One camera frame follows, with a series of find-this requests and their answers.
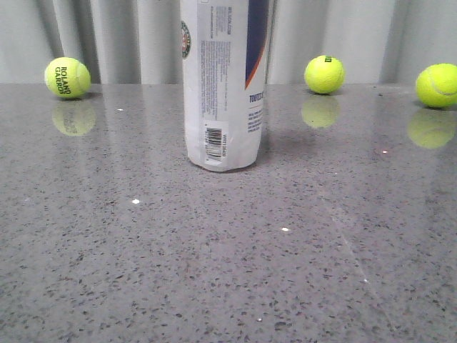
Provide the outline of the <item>plain yellow tennis ball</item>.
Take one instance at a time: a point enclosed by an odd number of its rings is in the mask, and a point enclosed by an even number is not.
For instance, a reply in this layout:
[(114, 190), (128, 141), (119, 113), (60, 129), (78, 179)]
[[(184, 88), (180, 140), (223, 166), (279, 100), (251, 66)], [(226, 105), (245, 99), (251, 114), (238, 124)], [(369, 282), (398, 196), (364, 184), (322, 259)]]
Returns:
[(443, 108), (456, 103), (456, 65), (434, 64), (416, 79), (416, 95), (426, 106)]

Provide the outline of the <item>Wilson tennis ball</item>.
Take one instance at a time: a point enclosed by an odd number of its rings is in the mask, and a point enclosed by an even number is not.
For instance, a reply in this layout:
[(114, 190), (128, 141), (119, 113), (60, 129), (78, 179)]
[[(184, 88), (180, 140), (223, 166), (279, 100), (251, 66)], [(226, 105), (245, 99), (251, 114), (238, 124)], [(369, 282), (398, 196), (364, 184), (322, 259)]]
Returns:
[(311, 91), (330, 94), (341, 87), (346, 72), (342, 62), (336, 57), (320, 55), (310, 60), (303, 75)]

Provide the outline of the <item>Roland Garros tennis ball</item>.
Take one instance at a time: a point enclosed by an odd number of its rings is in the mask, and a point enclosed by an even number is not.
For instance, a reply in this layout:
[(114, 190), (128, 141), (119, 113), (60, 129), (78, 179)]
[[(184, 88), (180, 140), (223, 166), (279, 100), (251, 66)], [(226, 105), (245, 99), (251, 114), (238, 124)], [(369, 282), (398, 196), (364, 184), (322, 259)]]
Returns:
[(91, 88), (91, 75), (78, 59), (59, 57), (44, 71), (44, 81), (50, 92), (63, 99), (78, 99)]

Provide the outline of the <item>grey pleated curtain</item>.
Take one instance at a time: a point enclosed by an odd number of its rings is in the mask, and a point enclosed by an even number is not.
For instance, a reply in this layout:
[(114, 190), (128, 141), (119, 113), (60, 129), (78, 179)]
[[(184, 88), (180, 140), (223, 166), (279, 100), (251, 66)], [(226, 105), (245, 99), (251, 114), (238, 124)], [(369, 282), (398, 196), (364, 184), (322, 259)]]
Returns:
[[(41, 83), (69, 56), (102, 84), (177, 84), (178, 1), (3, 1), (1, 81)], [(302, 82), (306, 63), (340, 59), (350, 84), (413, 82), (456, 62), (454, 1), (272, 1), (267, 81)]]

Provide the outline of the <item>white blue tennis ball can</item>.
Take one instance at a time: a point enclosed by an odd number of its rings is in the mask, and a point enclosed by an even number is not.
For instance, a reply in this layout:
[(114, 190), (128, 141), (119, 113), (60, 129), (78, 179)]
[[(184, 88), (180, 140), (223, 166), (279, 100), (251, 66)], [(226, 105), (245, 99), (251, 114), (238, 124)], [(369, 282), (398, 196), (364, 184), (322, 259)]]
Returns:
[(269, 1), (181, 1), (184, 126), (190, 161), (243, 169), (261, 142)]

